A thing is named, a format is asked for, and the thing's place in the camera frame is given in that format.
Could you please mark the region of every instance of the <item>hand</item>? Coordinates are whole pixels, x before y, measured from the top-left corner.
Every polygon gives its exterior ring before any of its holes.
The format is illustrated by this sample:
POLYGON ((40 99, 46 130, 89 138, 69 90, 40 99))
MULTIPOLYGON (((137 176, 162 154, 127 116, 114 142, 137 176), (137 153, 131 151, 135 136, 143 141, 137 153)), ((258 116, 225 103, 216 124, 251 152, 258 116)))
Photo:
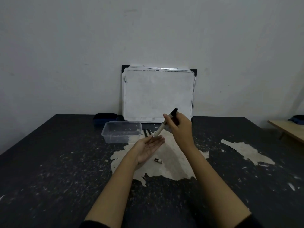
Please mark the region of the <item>hand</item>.
POLYGON ((176 118, 179 122, 178 126, 175 125, 167 114, 164 114, 163 116, 172 130, 173 137, 182 152, 195 147, 192 137, 192 123, 185 115, 179 112, 176 113, 176 118))
POLYGON ((154 138, 152 135, 139 139, 130 149, 129 153, 134 155, 136 165, 147 161, 155 151, 165 143, 163 136, 154 138))

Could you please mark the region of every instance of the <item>whiteboard surface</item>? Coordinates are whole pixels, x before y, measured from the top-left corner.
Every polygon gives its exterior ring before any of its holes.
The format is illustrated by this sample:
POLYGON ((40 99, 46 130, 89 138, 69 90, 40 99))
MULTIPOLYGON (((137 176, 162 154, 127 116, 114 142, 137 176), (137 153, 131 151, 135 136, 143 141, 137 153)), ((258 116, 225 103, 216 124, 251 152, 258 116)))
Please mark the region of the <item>whiteboard surface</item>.
POLYGON ((165 68, 125 68, 123 78, 123 116, 127 121, 164 121, 175 107, 192 117, 194 72, 165 68))

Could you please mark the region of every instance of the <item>forearm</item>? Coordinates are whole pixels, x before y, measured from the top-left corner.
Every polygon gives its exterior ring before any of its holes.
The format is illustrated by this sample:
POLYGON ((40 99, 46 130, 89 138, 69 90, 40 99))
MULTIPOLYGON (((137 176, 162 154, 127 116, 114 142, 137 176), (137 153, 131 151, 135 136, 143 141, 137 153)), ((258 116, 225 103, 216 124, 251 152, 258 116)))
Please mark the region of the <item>forearm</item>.
POLYGON ((136 165, 135 157, 127 153, 85 220, 98 221, 111 228, 121 226, 136 165))
POLYGON ((219 227, 233 228, 251 214, 197 148, 191 147, 184 154, 203 188, 219 227))

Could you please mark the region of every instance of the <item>gray wall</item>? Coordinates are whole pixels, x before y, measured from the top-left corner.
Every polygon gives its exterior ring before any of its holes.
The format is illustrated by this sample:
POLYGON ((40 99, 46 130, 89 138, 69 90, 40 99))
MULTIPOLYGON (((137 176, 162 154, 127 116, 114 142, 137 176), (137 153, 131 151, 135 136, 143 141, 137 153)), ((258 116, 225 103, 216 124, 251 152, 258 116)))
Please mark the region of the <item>gray wall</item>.
POLYGON ((0 0, 0 153, 56 113, 121 111, 122 64, 197 68, 193 115, 302 105, 304 0, 0 0))

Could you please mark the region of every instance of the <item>person's left hand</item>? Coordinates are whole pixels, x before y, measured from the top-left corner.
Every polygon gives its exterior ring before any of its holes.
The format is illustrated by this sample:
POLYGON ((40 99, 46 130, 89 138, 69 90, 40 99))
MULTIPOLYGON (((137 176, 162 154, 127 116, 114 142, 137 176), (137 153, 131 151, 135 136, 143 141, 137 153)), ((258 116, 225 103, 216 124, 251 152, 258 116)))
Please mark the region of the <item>person's left hand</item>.
POLYGON ((164 143, 165 138, 162 136, 154 138, 150 135, 149 137, 139 139, 129 152, 135 156, 136 163, 140 164, 147 161, 164 143))

